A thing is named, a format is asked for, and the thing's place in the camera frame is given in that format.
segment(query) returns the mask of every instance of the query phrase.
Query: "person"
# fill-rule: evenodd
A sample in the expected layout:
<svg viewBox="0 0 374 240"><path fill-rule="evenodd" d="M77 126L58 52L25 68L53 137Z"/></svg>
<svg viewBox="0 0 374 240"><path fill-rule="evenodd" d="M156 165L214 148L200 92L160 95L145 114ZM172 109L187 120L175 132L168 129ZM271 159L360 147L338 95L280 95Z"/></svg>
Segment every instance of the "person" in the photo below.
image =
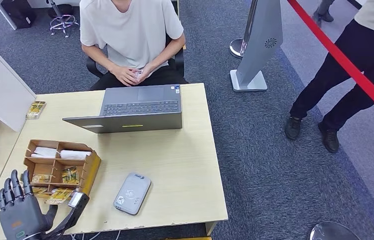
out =
<svg viewBox="0 0 374 240"><path fill-rule="evenodd" d="M313 20L319 27L322 24L322 20L329 23L334 21L334 18L330 14L330 6L333 2L334 0L322 0L318 9L313 13Z"/></svg>
<svg viewBox="0 0 374 240"><path fill-rule="evenodd" d="M374 0L368 0L341 33L336 46L374 84ZM328 54L315 78L300 93L290 110L285 134L295 140L300 133L302 118L334 86L349 79L349 74ZM337 131L360 110L374 105L374 101L356 84L318 124L322 141L328 151L339 148Z"/></svg>
<svg viewBox="0 0 374 240"><path fill-rule="evenodd" d="M92 91L187 83L168 65L185 45L170 0L81 0L79 8L82 50L108 70Z"/></svg>

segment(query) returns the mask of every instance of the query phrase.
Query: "floor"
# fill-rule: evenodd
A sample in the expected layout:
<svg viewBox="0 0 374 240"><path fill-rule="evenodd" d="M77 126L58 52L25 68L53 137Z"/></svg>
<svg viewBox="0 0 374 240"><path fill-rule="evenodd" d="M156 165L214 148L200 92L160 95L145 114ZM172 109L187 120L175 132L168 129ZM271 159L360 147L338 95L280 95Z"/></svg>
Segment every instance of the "floor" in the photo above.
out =
<svg viewBox="0 0 374 240"><path fill-rule="evenodd" d="M327 51L289 4L286 1L281 3L284 23L284 43L281 48L306 85L322 65ZM313 0L300 0L299 3L309 14L318 6L318 2ZM335 41L358 10L347 0L335 1L330 9L335 21L325 22L322 30ZM354 84L350 79L329 91L318 104L321 113L329 112ZM339 139L344 152L374 197L374 106L350 119L339 132Z"/></svg>
<svg viewBox="0 0 374 240"><path fill-rule="evenodd" d="M333 5L336 21L323 26L325 31L332 30L332 38L339 35L353 14L352 8L337 12L344 7L343 1L347 2L337 0ZM268 90L246 93L232 91L228 73L239 60L230 55L228 45L244 33L249 1L180 2L187 37L185 78L206 87L229 214L229 220L218 224L212 237L305 240L318 222L337 221L362 240L374 240L374 108L348 122L340 133L340 152L328 153L316 124L351 86L348 82L344 88L332 90L333 97L326 97L312 110L297 141L285 138L288 110L326 53L306 33L286 1L281 2L285 39L263 69ZM309 12L317 5L310 0L300 3ZM97 79L85 67L79 31L71 29L70 38L50 36L48 16L44 10L37 13L33 27L17 31L12 31L0 16L0 54L37 94L87 90ZM315 58L304 61L309 56ZM371 131L359 131L362 125ZM124 230L119 240L204 234L202 224L193 224ZM89 233L85 239L94 235ZM114 240L116 235L103 232L95 240Z"/></svg>

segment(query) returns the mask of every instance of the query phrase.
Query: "laptop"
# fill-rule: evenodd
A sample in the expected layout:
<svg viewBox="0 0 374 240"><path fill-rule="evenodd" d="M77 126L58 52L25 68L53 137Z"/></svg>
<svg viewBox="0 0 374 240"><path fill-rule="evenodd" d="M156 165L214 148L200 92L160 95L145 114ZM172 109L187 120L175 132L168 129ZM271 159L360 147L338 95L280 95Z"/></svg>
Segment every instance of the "laptop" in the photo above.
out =
<svg viewBox="0 0 374 240"><path fill-rule="evenodd" d="M182 128L178 84L107 88L100 116L63 121L97 134Z"/></svg>

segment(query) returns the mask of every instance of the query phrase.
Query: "red barrier rope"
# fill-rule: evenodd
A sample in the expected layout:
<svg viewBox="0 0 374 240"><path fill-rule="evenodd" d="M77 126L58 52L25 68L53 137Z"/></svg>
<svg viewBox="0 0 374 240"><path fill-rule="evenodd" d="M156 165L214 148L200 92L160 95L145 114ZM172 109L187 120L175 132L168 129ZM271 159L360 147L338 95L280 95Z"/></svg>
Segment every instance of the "red barrier rope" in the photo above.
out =
<svg viewBox="0 0 374 240"><path fill-rule="evenodd" d="M360 70L344 55L344 53L325 35L325 33L316 25L306 11L296 0L287 0L291 7L296 11L299 17L313 32L316 38L324 45L337 62L346 70L346 72L356 81L356 83L374 100L374 84L363 75Z"/></svg>

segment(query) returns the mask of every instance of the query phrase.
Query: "yellow sticker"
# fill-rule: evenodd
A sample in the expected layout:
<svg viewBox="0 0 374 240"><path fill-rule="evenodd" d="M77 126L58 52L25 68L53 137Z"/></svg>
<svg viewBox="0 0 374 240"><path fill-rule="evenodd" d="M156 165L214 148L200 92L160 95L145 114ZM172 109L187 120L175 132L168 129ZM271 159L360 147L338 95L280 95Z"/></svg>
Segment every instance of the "yellow sticker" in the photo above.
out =
<svg viewBox="0 0 374 240"><path fill-rule="evenodd" d="M143 125L122 125L123 128L142 127Z"/></svg>

